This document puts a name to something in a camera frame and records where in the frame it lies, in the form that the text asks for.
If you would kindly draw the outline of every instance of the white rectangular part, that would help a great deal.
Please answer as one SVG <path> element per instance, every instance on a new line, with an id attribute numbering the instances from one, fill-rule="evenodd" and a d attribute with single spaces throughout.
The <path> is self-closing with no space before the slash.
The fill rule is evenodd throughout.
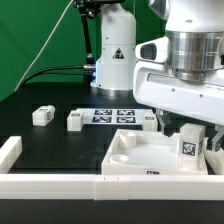
<path id="1" fill-rule="evenodd" d="M 34 126 L 46 126 L 54 119 L 55 108 L 51 105 L 42 106 L 32 113 Z"/>
<path id="2" fill-rule="evenodd" d="M 156 132 L 158 130 L 158 121 L 156 115 L 152 113 L 145 113 L 142 128 L 143 131 Z"/>
<path id="3" fill-rule="evenodd" d="M 21 137 L 10 137 L 0 149 L 0 173 L 6 174 L 22 152 Z"/>
<path id="4" fill-rule="evenodd" d="M 81 131 L 83 126 L 83 112 L 72 110 L 67 118 L 68 131 Z"/>
<path id="5" fill-rule="evenodd" d="M 224 200 L 223 189 L 213 175 L 0 175 L 0 199 Z"/>

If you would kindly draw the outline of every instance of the black tabletop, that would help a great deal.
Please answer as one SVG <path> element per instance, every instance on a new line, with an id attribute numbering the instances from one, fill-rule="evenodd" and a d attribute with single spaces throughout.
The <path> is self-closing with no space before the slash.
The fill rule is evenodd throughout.
<path id="1" fill-rule="evenodd" d="M 55 106 L 55 118 L 47 127 L 34 127 L 32 112 L 43 105 Z M 149 109 L 133 97 L 90 93 L 83 84 L 26 85 L 0 103 L 0 144 L 9 136 L 23 139 L 10 173 L 99 174 L 117 128 L 141 130 L 84 125 L 82 132 L 70 133 L 66 119 L 76 108 Z M 222 201 L 1 200 L 0 223 L 223 223 L 223 210 Z"/>

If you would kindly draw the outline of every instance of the green backdrop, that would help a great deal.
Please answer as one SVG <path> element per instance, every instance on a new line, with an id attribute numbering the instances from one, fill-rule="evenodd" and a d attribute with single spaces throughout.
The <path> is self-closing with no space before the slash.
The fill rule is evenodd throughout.
<path id="1" fill-rule="evenodd" d="M 0 1 L 0 100 L 2 100 L 14 91 L 70 0 Z M 135 14 L 137 43 L 164 35 L 165 23 L 149 9 L 148 0 L 126 0 L 122 5 Z M 97 59 L 101 53 L 100 18 L 89 21 L 89 28 L 93 53 Z M 80 15 L 77 9 L 70 7 L 29 74 L 46 67 L 84 63 L 85 48 Z M 61 78 L 46 76 L 41 80 L 57 81 Z M 81 77 L 63 77 L 63 81 L 81 80 Z"/>

